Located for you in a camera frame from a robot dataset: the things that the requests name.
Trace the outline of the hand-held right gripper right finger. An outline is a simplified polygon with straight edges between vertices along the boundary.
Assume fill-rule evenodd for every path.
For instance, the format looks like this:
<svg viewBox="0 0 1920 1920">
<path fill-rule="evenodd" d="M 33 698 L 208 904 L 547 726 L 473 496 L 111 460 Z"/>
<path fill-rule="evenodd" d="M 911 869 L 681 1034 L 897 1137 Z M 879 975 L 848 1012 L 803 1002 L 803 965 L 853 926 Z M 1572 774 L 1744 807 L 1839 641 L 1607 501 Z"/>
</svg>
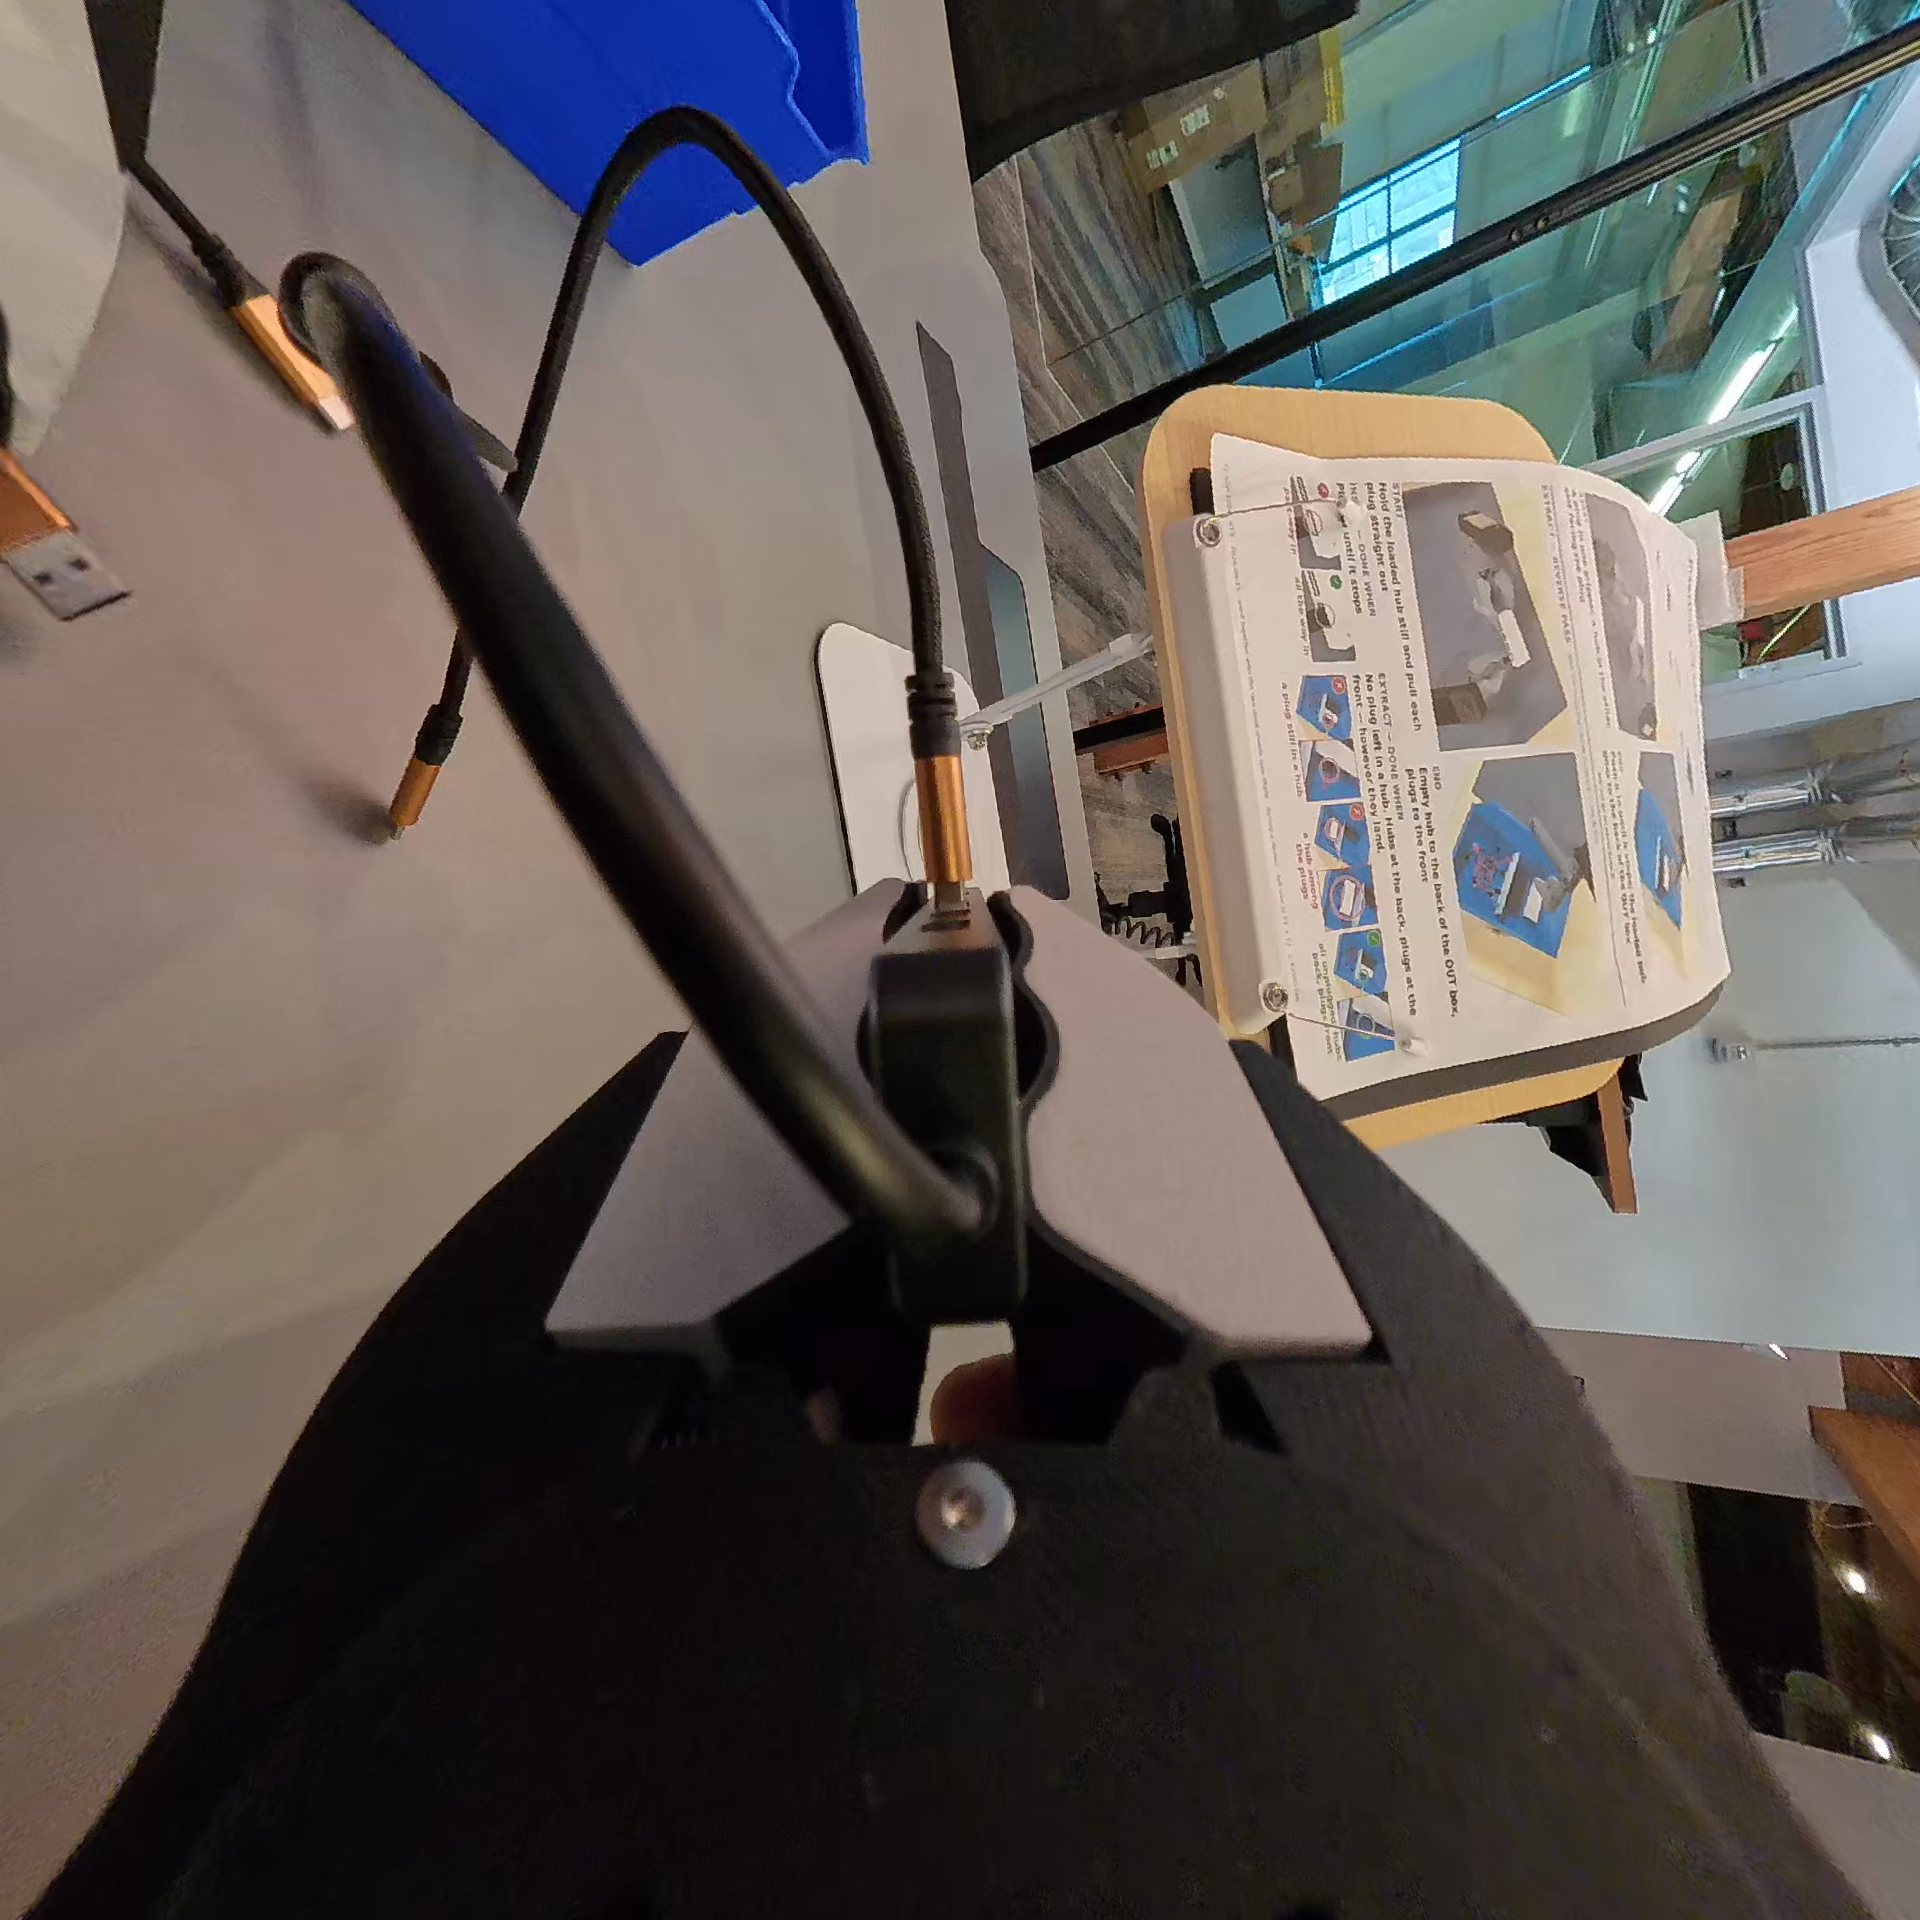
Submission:
<svg viewBox="0 0 1920 1920">
<path fill-rule="evenodd" d="M 1373 1328 L 1215 1021 L 1137 951 L 1014 887 L 1040 1066 L 1030 1220 L 1213 1352 L 1361 1352 Z"/>
</svg>

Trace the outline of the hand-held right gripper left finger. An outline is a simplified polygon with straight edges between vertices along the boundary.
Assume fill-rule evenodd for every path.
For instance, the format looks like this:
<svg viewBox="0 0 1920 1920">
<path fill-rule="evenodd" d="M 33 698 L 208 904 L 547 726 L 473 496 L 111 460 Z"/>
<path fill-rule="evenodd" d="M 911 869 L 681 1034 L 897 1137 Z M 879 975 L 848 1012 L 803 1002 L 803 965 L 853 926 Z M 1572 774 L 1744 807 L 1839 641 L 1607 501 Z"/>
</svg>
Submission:
<svg viewBox="0 0 1920 1920">
<path fill-rule="evenodd" d="M 716 1332 L 853 1224 L 693 1029 L 599 1206 L 547 1332 Z"/>
</svg>

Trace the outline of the braided black cable orange plugs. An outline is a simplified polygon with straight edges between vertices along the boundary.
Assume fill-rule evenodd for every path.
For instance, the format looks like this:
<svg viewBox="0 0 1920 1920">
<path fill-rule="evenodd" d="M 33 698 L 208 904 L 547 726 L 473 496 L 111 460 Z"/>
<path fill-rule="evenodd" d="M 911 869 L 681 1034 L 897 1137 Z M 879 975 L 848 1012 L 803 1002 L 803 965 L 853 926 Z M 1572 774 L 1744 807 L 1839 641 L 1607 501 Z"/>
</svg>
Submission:
<svg viewBox="0 0 1920 1920">
<path fill-rule="evenodd" d="M 536 478 L 547 433 L 560 406 L 568 357 L 584 314 L 592 274 L 609 236 L 612 220 L 640 176 L 675 150 L 705 153 L 764 212 L 787 258 L 803 277 L 869 422 L 879 474 L 895 513 L 908 589 L 911 670 L 904 679 L 904 722 L 913 766 L 921 854 L 937 904 L 958 904 L 961 884 L 974 877 L 961 770 L 964 746 L 958 726 L 952 673 L 943 663 L 943 610 L 927 506 L 904 422 L 873 340 L 856 314 L 846 284 L 828 258 L 819 233 L 808 225 L 804 212 L 768 161 L 716 111 L 691 102 L 672 102 L 657 111 L 649 111 L 616 141 L 592 185 L 587 205 L 573 228 L 560 290 L 544 329 L 542 353 L 519 420 L 503 498 L 510 512 L 519 517 Z"/>
</svg>

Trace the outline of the orange usb plug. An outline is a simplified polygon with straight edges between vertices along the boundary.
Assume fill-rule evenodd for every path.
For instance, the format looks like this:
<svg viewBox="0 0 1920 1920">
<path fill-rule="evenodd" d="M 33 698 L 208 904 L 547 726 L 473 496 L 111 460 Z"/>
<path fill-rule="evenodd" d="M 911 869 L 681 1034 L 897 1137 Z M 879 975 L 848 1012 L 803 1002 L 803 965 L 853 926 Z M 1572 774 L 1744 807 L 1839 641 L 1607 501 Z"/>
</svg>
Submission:
<svg viewBox="0 0 1920 1920">
<path fill-rule="evenodd" d="M 71 621 L 127 598 L 73 518 L 3 445 L 3 561 L 47 617 Z"/>
</svg>

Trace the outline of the person's right hand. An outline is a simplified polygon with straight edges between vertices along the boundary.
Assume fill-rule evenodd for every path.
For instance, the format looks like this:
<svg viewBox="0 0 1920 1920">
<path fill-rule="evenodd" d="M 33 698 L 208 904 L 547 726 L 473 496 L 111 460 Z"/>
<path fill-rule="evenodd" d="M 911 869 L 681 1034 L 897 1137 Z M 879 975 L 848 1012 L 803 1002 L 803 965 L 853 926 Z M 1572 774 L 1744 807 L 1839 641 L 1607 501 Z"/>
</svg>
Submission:
<svg viewBox="0 0 1920 1920">
<path fill-rule="evenodd" d="M 955 1364 L 929 1391 L 927 1440 L 972 1449 L 1024 1434 L 1016 1357 L 997 1352 Z"/>
</svg>

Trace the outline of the printed instruction sheet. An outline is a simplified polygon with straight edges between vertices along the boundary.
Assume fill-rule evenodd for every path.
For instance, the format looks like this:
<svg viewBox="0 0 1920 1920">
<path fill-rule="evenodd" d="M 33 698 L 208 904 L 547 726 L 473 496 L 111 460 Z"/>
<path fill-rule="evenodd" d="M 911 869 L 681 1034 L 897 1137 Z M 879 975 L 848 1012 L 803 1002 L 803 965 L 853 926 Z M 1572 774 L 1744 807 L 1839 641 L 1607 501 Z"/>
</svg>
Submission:
<svg viewBox="0 0 1920 1920">
<path fill-rule="evenodd" d="M 1559 464 L 1213 436 L 1206 478 L 1160 565 L 1227 1033 L 1359 1117 L 1705 1017 L 1693 543 Z"/>
</svg>

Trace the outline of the pale wooden board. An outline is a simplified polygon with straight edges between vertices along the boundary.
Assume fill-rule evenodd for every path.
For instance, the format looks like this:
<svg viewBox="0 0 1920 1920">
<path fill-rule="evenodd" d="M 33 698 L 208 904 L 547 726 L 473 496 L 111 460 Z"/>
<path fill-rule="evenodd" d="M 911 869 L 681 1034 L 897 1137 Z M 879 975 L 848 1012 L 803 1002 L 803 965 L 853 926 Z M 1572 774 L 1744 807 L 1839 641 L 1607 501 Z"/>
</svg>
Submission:
<svg viewBox="0 0 1920 1920">
<path fill-rule="evenodd" d="M 1552 464 L 1555 452 L 1545 436 L 1517 412 L 1492 399 L 1469 397 L 1215 383 L 1176 397 L 1151 424 L 1135 487 L 1142 576 L 1153 617 L 1167 760 L 1183 824 L 1205 1002 L 1220 1029 L 1230 1031 L 1232 1024 L 1220 1009 L 1220 988 L 1215 983 L 1213 850 L 1198 807 L 1198 750 L 1187 711 L 1183 663 L 1172 634 L 1172 598 L 1160 561 L 1164 535 L 1172 521 L 1188 517 L 1193 471 L 1212 466 L 1212 440 L 1217 433 L 1340 461 L 1499 460 Z M 1348 1117 L 1345 1126 L 1365 1145 L 1387 1148 L 1583 1097 L 1598 1097 L 1603 1116 L 1619 1120 L 1624 1116 L 1619 1069 L 1619 1060 L 1607 1060 L 1561 1071 L 1510 1071 L 1492 1085 L 1469 1092 L 1427 1100 L 1395 1094 L 1387 1109 Z"/>
</svg>

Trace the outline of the wooden beam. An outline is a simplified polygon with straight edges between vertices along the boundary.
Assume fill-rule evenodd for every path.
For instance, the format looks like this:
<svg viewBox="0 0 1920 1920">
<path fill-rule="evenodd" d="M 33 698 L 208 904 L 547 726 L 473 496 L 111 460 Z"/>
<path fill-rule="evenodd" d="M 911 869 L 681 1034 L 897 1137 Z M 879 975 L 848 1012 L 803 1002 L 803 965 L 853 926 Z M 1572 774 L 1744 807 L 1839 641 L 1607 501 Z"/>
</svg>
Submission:
<svg viewBox="0 0 1920 1920">
<path fill-rule="evenodd" d="M 1917 487 L 1740 535 L 1723 558 L 1737 576 L 1737 618 L 1916 581 Z"/>
</svg>

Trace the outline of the blue plastic bin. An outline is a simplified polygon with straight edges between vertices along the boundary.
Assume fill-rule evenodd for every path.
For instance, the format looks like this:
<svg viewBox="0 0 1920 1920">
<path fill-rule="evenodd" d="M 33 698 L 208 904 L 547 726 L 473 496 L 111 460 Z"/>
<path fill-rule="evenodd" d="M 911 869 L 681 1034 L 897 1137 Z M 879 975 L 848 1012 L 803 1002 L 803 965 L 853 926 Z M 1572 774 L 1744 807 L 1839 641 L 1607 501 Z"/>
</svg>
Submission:
<svg viewBox="0 0 1920 1920">
<path fill-rule="evenodd" d="M 803 185 L 871 156 L 854 1 L 356 1 L 566 208 L 619 138 L 696 104 Z"/>
</svg>

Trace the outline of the black window frame bar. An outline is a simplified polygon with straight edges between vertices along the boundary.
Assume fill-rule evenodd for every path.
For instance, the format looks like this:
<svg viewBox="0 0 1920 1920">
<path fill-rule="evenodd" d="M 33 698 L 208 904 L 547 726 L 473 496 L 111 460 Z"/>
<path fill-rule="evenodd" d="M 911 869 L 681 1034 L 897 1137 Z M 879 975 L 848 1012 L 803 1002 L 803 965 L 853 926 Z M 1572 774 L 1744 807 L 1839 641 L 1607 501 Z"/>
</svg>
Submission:
<svg viewBox="0 0 1920 1920">
<path fill-rule="evenodd" d="M 1028 449 L 1030 469 L 1033 472 L 1051 471 L 1140 424 L 1151 424 L 1176 397 L 1209 383 L 1237 382 L 1272 368 L 1295 352 L 1308 352 L 1355 324 L 1381 318 L 1462 274 L 1488 266 L 1549 233 L 1590 220 L 1647 188 L 1664 185 L 1669 177 L 1737 149 L 1747 138 L 1788 126 L 1804 111 L 1849 98 L 1899 73 L 1916 56 L 1917 25 L 1916 10 L 1908 10 L 1899 25 L 1841 55 L 1753 88 L 1741 100 L 1728 102 L 1590 176 L 1510 210 L 1495 223 L 1457 236 L 1448 247 L 1439 247 L 1407 262 L 1404 270 L 1373 278 L 1334 301 L 1319 303 L 1295 319 L 1287 319 L 1243 345 L 1215 353 L 1200 368 L 1171 374 L 1137 394 L 1118 399 L 1092 417 L 1063 426 Z"/>
</svg>

